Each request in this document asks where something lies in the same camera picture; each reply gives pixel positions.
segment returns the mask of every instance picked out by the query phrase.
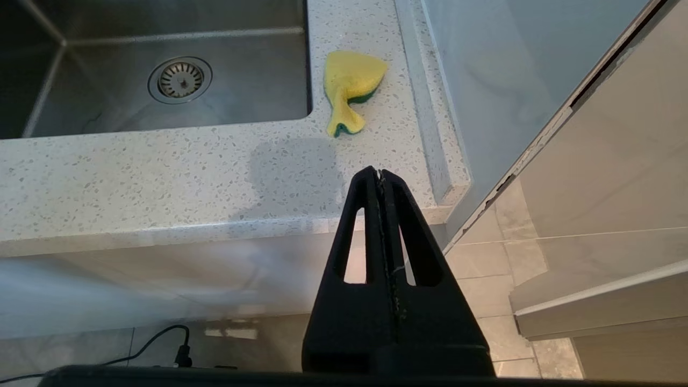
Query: stainless steel sink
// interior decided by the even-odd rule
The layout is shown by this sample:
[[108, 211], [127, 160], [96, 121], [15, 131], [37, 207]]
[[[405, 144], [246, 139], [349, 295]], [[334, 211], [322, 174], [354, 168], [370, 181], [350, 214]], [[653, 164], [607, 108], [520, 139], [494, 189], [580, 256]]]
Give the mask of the stainless steel sink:
[[13, 1], [0, 6], [0, 30], [20, 41], [0, 43], [0, 58], [25, 71], [0, 83], [0, 114], [12, 116], [0, 138], [310, 112], [304, 0]]

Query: yellow sponge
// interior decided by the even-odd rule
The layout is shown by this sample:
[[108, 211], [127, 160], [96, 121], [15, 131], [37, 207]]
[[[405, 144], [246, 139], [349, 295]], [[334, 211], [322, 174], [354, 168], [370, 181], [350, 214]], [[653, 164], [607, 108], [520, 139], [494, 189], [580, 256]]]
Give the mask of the yellow sponge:
[[355, 134], [365, 120], [349, 103], [364, 103], [375, 92], [387, 71], [387, 64], [374, 56], [351, 51], [330, 52], [325, 62], [325, 94], [332, 105], [327, 134]]

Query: black cable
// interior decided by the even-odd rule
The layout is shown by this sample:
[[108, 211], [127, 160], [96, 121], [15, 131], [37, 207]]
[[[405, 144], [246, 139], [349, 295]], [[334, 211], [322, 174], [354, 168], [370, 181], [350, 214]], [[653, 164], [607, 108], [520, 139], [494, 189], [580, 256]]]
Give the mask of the black cable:
[[32, 377], [42, 377], [45, 373], [32, 373], [30, 375], [22, 375], [22, 376], [16, 376], [16, 377], [11, 377], [9, 379], [5, 380], [0, 380], [0, 384], [2, 383], [9, 383], [11, 381], [17, 381], [17, 380], [24, 380], [24, 379], [31, 379]]
[[101, 366], [109, 366], [111, 364], [121, 363], [121, 362], [125, 362], [127, 360], [135, 359], [135, 358], [141, 356], [143, 351], [145, 351], [146, 348], [148, 348], [154, 341], [156, 341], [158, 337], [164, 335], [165, 333], [167, 333], [173, 329], [177, 329], [177, 328], [184, 329], [184, 345], [188, 346], [189, 345], [189, 328], [185, 325], [176, 324], [176, 325], [168, 326], [167, 328], [163, 329], [162, 331], [156, 333], [155, 336], [151, 337], [151, 339], [148, 340], [148, 342], [146, 344], [144, 344], [143, 347], [141, 347], [141, 349], [138, 350], [138, 352], [133, 354], [132, 356], [123, 357], [122, 359], [111, 360], [110, 362], [106, 362], [106, 363], [101, 364]]
[[[100, 366], [110, 366], [110, 365], [112, 365], [112, 364], [117, 364], [117, 363], [125, 362], [125, 361], [127, 361], [127, 360], [135, 359], [135, 358], [141, 356], [141, 354], [143, 353], [143, 351], [145, 351], [146, 348], [148, 348], [148, 347], [149, 347], [154, 341], [156, 341], [160, 336], [164, 335], [165, 333], [167, 333], [167, 332], [169, 332], [169, 331], [171, 331], [171, 330], [173, 330], [173, 329], [177, 329], [177, 328], [179, 328], [179, 329], [184, 329], [184, 346], [188, 347], [188, 346], [189, 346], [189, 328], [188, 328], [186, 325], [175, 324], [175, 325], [172, 325], [172, 326], [168, 326], [167, 328], [163, 329], [162, 331], [156, 333], [153, 337], [151, 337], [150, 340], [148, 340], [148, 342], [147, 342], [146, 344], [143, 345], [143, 347], [141, 347], [141, 349], [140, 349], [137, 353], [133, 354], [132, 356], [127, 356], [127, 357], [123, 357], [123, 358], [121, 358], [121, 359], [111, 360], [111, 361], [109, 361], [109, 362], [105, 362], [105, 363], [102, 363], [102, 364], [99, 364], [99, 365], [100, 365]], [[11, 381], [30, 379], [30, 378], [32, 378], [32, 377], [42, 377], [42, 376], [44, 376], [44, 375], [45, 375], [45, 373], [34, 373], [34, 374], [29, 374], [29, 375], [22, 375], [22, 376], [11, 377], [11, 378], [9, 378], [9, 379], [0, 380], [0, 384], [9, 383], [9, 382], [11, 382]]]

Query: drain strainer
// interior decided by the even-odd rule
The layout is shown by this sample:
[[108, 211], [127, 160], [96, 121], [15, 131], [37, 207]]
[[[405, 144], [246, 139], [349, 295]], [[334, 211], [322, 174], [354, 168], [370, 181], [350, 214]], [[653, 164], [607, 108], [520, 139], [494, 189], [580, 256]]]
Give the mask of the drain strainer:
[[157, 66], [148, 80], [148, 91], [162, 103], [185, 103], [203, 94], [212, 78], [206, 61], [183, 56]]

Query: kitchen countertop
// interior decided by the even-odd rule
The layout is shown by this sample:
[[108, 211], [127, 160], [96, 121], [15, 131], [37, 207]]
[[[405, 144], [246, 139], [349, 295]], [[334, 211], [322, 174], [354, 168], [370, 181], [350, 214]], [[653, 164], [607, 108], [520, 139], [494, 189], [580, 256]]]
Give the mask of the kitchen countertop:
[[[349, 180], [368, 165], [404, 178], [428, 223], [443, 223], [460, 195], [435, 199], [394, 2], [309, 1], [308, 17], [308, 117], [0, 141], [0, 256], [333, 232]], [[367, 121], [354, 136], [325, 133], [333, 50], [389, 64], [354, 108]]]

